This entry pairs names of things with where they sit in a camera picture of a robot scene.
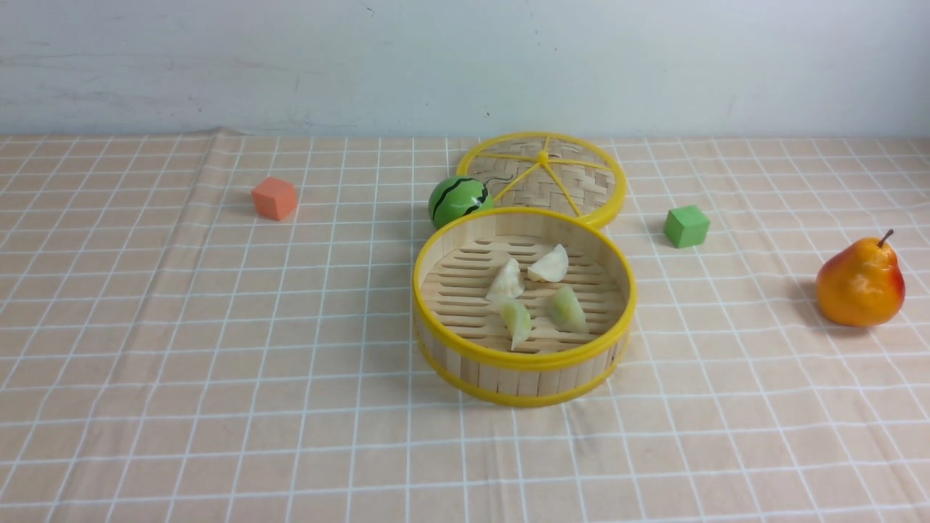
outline bamboo steamer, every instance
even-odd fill
[[[537,283],[526,267],[556,244],[569,269],[560,283]],[[508,257],[516,259],[533,331],[515,351],[484,296]],[[480,399],[542,407],[584,395],[617,367],[627,346],[636,284],[617,247],[590,225],[556,211],[495,208],[440,229],[420,251],[413,273],[414,328],[420,351],[447,382]],[[556,330],[546,302],[571,285],[591,334]]]
[[[456,174],[483,181],[495,207],[542,208],[602,229],[627,193],[617,160],[598,146],[550,132],[521,132],[484,141]]]

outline green dumpling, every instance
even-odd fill
[[[556,329],[576,334],[588,334],[588,322],[578,296],[571,286],[566,285],[549,298],[549,319]]]
[[[507,331],[511,335],[511,350],[520,346],[520,343],[529,338],[529,333],[533,329],[532,319],[529,317],[529,311],[519,301],[513,298],[504,298],[496,302],[498,313],[507,326]]]

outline white wall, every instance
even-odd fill
[[[930,135],[930,0],[0,0],[0,132]]]

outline white dumpling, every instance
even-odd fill
[[[588,322],[578,296],[571,286],[564,286],[549,298],[549,319],[556,329],[576,334],[588,334]]]
[[[551,283],[562,281],[566,273],[568,273],[568,253],[565,252],[562,244],[556,245],[553,250],[526,269],[529,279]]]
[[[485,294],[485,300],[491,303],[503,298],[516,298],[523,294],[523,276],[520,274],[520,264],[510,258],[498,269],[498,275],[491,282],[491,287]]]
[[[498,302],[500,318],[504,320],[507,331],[511,335],[511,350],[520,346],[520,343],[529,338],[533,329],[532,319],[526,307],[513,298],[504,298]]]

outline orange cube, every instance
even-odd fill
[[[281,221],[297,208],[297,189],[278,178],[266,178],[252,189],[252,201],[259,215]]]

